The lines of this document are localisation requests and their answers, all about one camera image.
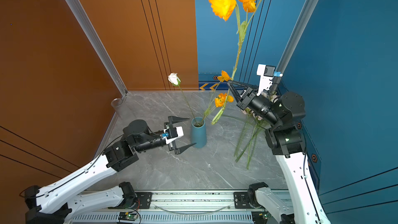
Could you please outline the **teal ceramic vase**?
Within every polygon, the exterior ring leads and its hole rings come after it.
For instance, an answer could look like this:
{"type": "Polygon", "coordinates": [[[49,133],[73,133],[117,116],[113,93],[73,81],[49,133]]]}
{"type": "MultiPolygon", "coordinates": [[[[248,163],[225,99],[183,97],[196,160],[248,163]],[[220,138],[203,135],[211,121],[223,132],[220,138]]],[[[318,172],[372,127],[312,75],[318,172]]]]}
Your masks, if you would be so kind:
{"type": "Polygon", "coordinates": [[[207,144],[206,122],[201,117],[195,117],[191,121],[191,142],[195,148],[203,148],[207,144]]]}

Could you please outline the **white rosebud flower stem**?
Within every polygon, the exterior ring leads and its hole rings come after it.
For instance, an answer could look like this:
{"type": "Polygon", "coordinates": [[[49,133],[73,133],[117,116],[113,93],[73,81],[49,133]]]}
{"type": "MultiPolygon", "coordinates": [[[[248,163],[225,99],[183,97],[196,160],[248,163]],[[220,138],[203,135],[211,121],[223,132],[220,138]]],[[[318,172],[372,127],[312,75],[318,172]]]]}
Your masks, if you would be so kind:
{"type": "Polygon", "coordinates": [[[189,101],[188,101],[188,98],[186,97],[186,95],[185,95],[185,93],[184,93],[184,91],[183,91],[183,89],[182,89],[182,87],[181,87],[181,80],[180,80],[180,78],[178,77],[178,74],[177,73],[170,73],[169,75],[168,75],[168,81],[174,86],[174,87],[178,87],[178,89],[180,90],[180,92],[182,93],[182,95],[183,95],[183,98],[184,98],[184,101],[185,101],[185,103],[186,103],[186,105],[188,106],[188,108],[189,108],[189,110],[190,110],[190,112],[191,112],[191,115],[192,115],[192,117],[193,117],[193,120],[194,120],[194,123],[195,123],[195,126],[198,126],[198,122],[197,122],[197,120],[196,120],[196,116],[195,116],[195,114],[194,114],[194,112],[193,112],[193,109],[192,109],[192,107],[191,107],[191,105],[190,105],[190,103],[189,103],[189,101]]]}

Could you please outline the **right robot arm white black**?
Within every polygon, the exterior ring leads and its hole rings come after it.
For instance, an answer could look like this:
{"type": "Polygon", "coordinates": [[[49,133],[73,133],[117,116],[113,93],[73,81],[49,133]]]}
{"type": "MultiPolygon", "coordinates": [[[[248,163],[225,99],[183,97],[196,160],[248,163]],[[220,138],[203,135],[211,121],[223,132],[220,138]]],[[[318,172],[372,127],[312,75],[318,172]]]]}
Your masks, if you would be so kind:
{"type": "Polygon", "coordinates": [[[301,95],[288,91],[275,102],[262,95],[256,86],[228,81],[237,106],[250,109],[270,123],[265,138],[282,168],[292,206],[279,199],[265,183],[249,186],[248,197],[255,208],[263,208],[280,224],[330,223],[319,200],[308,165],[305,137],[301,120],[305,117],[305,102],[301,95]]]}

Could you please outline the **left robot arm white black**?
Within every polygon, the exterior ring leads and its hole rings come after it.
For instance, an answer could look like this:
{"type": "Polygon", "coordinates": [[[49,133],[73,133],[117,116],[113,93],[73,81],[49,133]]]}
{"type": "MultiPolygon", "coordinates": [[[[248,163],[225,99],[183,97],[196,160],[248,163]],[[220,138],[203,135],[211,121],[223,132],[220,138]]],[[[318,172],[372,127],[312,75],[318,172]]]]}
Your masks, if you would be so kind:
{"type": "Polygon", "coordinates": [[[24,193],[28,207],[27,224],[64,224],[74,217],[99,209],[130,208],[138,205],[138,196],[129,182],[90,194],[83,191],[139,160],[138,155],[150,149],[168,146],[179,155],[190,146],[177,147],[176,139],[183,137],[182,127],[175,124],[186,118],[169,116],[164,129],[153,132],[145,120],[133,120],[123,134],[109,144],[91,162],[50,185],[31,186],[24,193]]]}

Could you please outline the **clear ribbed glass vase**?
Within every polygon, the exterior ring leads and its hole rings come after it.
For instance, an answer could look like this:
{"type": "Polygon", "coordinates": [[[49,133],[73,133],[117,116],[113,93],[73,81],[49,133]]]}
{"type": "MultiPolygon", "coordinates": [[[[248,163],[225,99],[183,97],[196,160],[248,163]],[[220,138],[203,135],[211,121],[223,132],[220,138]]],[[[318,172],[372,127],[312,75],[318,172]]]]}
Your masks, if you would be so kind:
{"type": "Polygon", "coordinates": [[[123,115],[124,115],[124,110],[123,110],[123,99],[122,98],[115,98],[112,100],[111,102],[111,106],[114,108],[115,112],[117,113],[117,115],[123,119],[123,115]]]}

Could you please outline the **pink carnation flower stem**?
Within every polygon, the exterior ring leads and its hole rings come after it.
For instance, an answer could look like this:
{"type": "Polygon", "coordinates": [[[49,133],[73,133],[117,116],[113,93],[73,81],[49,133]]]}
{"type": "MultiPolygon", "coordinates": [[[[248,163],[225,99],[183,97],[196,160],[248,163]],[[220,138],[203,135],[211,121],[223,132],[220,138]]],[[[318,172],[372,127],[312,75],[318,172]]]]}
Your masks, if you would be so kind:
{"type": "Polygon", "coordinates": [[[258,137],[262,131],[269,128],[269,123],[254,111],[249,110],[249,108],[243,110],[243,113],[246,118],[235,147],[234,157],[235,162],[239,162],[243,155],[246,154],[246,169],[249,170],[257,146],[258,137]]]}

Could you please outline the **left green circuit board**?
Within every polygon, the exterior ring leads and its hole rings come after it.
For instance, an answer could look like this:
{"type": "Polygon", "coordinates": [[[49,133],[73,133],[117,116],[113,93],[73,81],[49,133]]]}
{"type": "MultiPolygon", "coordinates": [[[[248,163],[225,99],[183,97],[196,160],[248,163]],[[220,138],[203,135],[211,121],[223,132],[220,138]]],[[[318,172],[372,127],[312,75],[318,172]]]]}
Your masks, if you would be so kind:
{"type": "Polygon", "coordinates": [[[120,212],[118,216],[118,223],[122,224],[140,224],[141,215],[137,212],[120,212]]]}

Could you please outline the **right circuit board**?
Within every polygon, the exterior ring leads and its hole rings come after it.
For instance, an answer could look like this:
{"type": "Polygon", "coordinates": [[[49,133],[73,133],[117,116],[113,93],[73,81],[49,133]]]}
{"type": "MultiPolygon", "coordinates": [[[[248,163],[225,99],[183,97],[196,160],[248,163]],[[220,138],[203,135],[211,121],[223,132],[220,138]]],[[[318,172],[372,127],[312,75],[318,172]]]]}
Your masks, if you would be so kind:
{"type": "Polygon", "coordinates": [[[251,212],[254,224],[270,224],[272,216],[268,212],[251,212]]]}

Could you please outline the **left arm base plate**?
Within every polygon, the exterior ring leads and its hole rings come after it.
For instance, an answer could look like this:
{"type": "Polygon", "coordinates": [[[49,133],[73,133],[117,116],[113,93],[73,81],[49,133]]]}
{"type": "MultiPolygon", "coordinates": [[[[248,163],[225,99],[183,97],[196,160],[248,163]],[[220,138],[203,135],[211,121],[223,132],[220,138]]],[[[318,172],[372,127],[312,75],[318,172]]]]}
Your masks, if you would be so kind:
{"type": "Polygon", "coordinates": [[[138,192],[136,193],[136,197],[134,199],[123,200],[118,206],[109,207],[109,209],[150,209],[152,196],[152,192],[138,192]]]}

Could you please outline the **aluminium front rail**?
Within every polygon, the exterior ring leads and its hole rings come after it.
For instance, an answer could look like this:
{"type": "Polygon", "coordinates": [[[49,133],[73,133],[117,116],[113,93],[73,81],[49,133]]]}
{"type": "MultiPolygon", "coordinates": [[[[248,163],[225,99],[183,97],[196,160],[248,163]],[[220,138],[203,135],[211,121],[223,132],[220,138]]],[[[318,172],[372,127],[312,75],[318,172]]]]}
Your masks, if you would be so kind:
{"type": "MultiPolygon", "coordinates": [[[[120,212],[141,215],[141,224],[253,224],[251,212],[268,212],[263,208],[236,209],[234,192],[248,190],[154,190],[150,209],[109,209],[78,215],[67,224],[121,224],[120,212]]],[[[287,190],[272,192],[292,206],[287,190]]]]}

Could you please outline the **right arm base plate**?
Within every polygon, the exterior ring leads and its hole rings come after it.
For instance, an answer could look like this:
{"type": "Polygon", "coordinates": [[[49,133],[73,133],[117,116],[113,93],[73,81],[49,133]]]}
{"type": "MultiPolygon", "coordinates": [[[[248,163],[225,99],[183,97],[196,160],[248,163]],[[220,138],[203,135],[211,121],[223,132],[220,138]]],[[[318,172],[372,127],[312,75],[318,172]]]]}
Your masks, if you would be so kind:
{"type": "Polygon", "coordinates": [[[249,198],[249,194],[246,191],[234,192],[234,206],[236,209],[255,209],[258,208],[252,204],[249,198]]]}

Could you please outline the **right aluminium corner post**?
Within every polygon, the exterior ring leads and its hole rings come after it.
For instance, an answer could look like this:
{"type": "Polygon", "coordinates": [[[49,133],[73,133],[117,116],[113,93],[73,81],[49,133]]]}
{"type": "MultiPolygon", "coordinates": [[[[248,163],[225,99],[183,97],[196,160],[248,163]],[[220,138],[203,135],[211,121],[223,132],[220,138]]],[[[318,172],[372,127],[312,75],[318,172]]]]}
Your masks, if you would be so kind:
{"type": "Polygon", "coordinates": [[[292,55],[301,39],[301,36],[318,4],[319,0],[305,0],[302,10],[298,16],[296,24],[293,28],[293,31],[290,35],[290,38],[287,42],[287,45],[284,49],[284,52],[281,56],[279,64],[277,66],[277,71],[282,74],[285,73],[285,70],[289,64],[289,61],[292,58],[292,55]]]}

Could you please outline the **aluminium corner post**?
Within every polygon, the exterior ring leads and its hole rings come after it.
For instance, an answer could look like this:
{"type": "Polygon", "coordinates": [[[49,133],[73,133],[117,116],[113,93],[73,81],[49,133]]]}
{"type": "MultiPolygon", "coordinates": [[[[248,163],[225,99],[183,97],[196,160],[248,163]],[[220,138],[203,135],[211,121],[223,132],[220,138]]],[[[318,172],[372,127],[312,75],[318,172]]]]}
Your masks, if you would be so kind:
{"type": "Polygon", "coordinates": [[[104,44],[102,43],[80,0],[65,0],[65,2],[72,11],[74,17],[78,21],[91,46],[93,47],[104,67],[106,68],[107,72],[109,73],[115,86],[119,90],[121,97],[124,98],[128,93],[127,87],[124,84],[120,74],[118,73],[111,57],[109,56],[104,44]]]}
{"type": "Polygon", "coordinates": [[[281,56],[279,64],[277,66],[277,71],[282,74],[285,73],[285,70],[289,64],[289,61],[292,58],[292,55],[301,39],[301,36],[318,4],[319,0],[305,0],[302,10],[298,16],[296,24],[293,28],[293,31],[290,35],[290,38],[287,42],[287,45],[284,49],[284,52],[281,56]]]}

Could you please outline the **left aluminium corner post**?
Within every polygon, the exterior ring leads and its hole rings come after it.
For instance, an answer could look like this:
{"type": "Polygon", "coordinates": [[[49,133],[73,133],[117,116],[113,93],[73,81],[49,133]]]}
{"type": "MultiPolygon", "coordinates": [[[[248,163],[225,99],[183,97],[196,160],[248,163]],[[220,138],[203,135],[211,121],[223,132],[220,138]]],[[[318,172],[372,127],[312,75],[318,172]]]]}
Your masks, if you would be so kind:
{"type": "Polygon", "coordinates": [[[102,43],[80,0],[65,0],[65,2],[72,11],[74,17],[78,21],[91,46],[93,47],[104,67],[106,68],[107,72],[109,73],[115,86],[119,90],[121,97],[124,98],[128,93],[127,87],[124,84],[120,74],[118,73],[111,57],[109,56],[104,44],[102,43]]]}

